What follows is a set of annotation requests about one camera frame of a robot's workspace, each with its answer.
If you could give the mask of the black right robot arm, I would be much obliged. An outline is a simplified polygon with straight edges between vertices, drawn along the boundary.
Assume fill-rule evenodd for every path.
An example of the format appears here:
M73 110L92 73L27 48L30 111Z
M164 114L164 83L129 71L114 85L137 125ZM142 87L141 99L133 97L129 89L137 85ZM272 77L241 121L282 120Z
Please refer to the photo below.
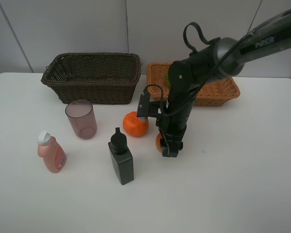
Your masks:
M247 62L291 48L291 9L258 25L240 40L218 37L208 41L197 23L188 26L197 30L207 47L197 51L183 31L184 43L192 52L169 67L170 90L157 122L164 157L177 157L182 150L187 120L204 85L238 75Z

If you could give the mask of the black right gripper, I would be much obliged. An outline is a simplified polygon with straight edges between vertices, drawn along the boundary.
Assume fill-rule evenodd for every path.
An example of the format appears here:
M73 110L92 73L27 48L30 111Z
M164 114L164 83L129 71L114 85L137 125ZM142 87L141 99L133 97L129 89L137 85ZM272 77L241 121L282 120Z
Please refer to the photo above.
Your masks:
M183 149L182 139L194 100L187 101L186 97L176 97L172 101L156 101L156 104L158 106L156 126L162 135L162 156L176 158Z

